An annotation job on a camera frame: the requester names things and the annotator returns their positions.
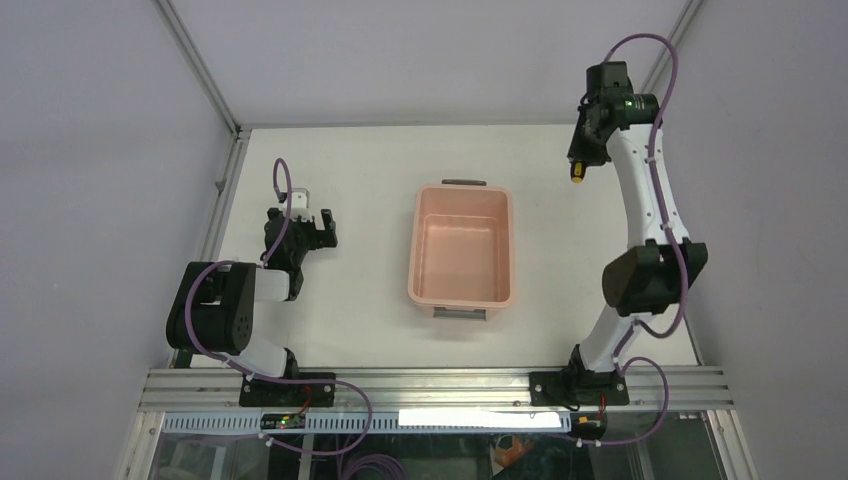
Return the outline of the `black yellow screwdriver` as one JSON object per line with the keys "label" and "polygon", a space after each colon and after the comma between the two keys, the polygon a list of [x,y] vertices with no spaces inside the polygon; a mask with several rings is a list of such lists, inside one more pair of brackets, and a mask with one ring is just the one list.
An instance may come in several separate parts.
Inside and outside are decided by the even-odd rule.
{"label": "black yellow screwdriver", "polygon": [[585,179],[586,175],[586,165],[581,160],[571,160],[570,161],[570,177],[573,183],[581,183]]}

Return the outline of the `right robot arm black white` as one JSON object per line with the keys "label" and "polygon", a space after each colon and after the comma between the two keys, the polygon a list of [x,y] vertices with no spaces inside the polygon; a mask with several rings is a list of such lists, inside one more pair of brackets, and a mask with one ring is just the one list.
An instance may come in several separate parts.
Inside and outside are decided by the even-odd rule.
{"label": "right robot arm black white", "polygon": [[604,268],[606,305],[562,371],[565,394],[578,405],[623,390],[622,354],[641,332],[662,337],[650,322],[672,305],[684,306],[708,260],[706,245],[692,241],[677,213],[660,151],[661,123],[659,100],[635,93],[624,62],[605,60],[587,69],[568,149],[570,176],[580,182],[589,168],[613,165],[627,249]]}

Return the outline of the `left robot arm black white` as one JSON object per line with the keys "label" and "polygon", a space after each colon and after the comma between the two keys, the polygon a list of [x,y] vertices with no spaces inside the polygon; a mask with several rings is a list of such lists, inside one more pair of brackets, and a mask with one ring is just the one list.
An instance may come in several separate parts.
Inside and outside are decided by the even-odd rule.
{"label": "left robot arm black white", "polygon": [[303,262],[311,251],[338,246],[332,211],[320,219],[307,210],[267,212],[266,250],[258,264],[240,261],[187,264],[166,321],[168,344],[207,355],[248,379],[263,378],[262,392],[277,406],[294,403],[301,392],[294,353],[254,332],[254,307],[261,302],[291,302],[303,283]]}

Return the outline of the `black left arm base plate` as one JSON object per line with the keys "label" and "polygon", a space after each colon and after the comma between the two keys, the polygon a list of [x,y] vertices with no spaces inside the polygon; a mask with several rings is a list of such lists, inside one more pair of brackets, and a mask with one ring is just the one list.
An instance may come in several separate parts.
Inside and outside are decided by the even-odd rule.
{"label": "black left arm base plate", "polygon": [[243,378],[239,394],[240,407],[262,407],[297,409],[306,403],[310,407],[327,408],[334,405],[335,386],[329,380],[335,380],[331,372],[318,371],[300,373],[299,380],[305,384],[280,384],[259,379]]}

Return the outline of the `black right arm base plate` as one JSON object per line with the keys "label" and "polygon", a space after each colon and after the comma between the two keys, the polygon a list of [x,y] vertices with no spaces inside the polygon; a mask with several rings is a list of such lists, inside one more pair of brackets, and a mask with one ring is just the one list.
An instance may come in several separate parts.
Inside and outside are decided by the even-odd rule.
{"label": "black right arm base plate", "polygon": [[577,408],[626,406],[630,403],[625,380],[615,372],[577,372],[564,368],[532,371],[528,380],[533,406]]}

